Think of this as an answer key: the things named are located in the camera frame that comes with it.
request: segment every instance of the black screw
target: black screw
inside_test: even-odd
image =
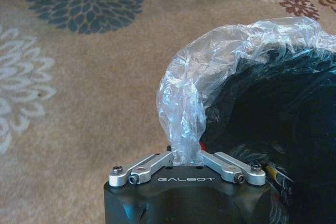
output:
[[[132,184],[135,185],[137,182],[139,182],[139,176],[137,174],[133,174],[128,178],[128,181]]]
[[[259,164],[252,164],[251,165],[251,172],[253,172],[253,173],[260,173],[261,172],[261,165],[259,165]]]
[[[114,175],[121,174],[122,173],[122,166],[116,165],[115,167],[113,167],[112,173]]]
[[[242,173],[236,173],[235,175],[235,182],[239,185],[241,185],[242,183],[244,183],[245,181],[245,177],[244,174]]]

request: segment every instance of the patterned rug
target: patterned rug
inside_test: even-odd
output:
[[[0,0],[1,223],[104,223],[113,165],[161,152],[171,58],[224,24],[308,16],[336,0]]]

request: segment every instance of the clear plastic bag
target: clear plastic bag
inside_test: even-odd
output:
[[[205,110],[220,92],[229,91],[226,108],[220,113],[212,108],[212,115],[207,116],[222,122],[229,119],[236,95],[249,83],[283,73],[322,71],[335,64],[331,51],[336,51],[336,37],[306,17],[218,27],[181,49],[169,64],[156,97],[174,165],[203,163],[199,140],[206,128]],[[308,59],[296,62],[302,54]],[[260,68],[226,87],[229,77],[250,66]]]

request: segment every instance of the silver screw head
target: silver screw head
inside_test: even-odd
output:
[[[114,175],[118,175],[118,174],[121,174],[122,173],[122,166],[120,165],[116,165],[113,167],[113,170],[112,170],[112,173]]]

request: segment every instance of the silver metal linkage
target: silver metal linkage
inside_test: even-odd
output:
[[[223,152],[212,155],[201,151],[201,155],[205,165],[219,173],[221,178],[227,182],[242,184],[247,180],[251,185],[265,184],[266,174],[260,166],[249,166]],[[151,154],[127,167],[115,166],[109,174],[109,184],[117,187],[125,185],[127,181],[133,185],[146,183],[163,166],[171,166],[173,158],[173,153],[167,151],[161,154]]]
[[[133,164],[127,167],[115,166],[111,173],[109,174],[109,184],[110,186],[123,186],[127,183],[129,176],[131,175],[132,169],[146,163],[152,159],[155,154],[143,157],[135,161]]]
[[[223,180],[237,184],[244,182],[244,175],[239,167],[227,164],[208,152],[201,151],[201,154],[205,165],[219,173]]]
[[[133,168],[128,181],[133,185],[139,185],[150,181],[152,175],[160,168],[163,166],[171,166],[173,164],[173,158],[172,152],[164,152],[157,155],[148,162]]]
[[[216,152],[214,156],[218,157],[220,160],[227,162],[231,165],[238,166],[243,171],[245,179],[249,184],[255,186],[262,186],[265,184],[266,174],[261,168],[257,169],[256,167],[251,167],[250,165],[247,165],[225,154],[224,152]]]

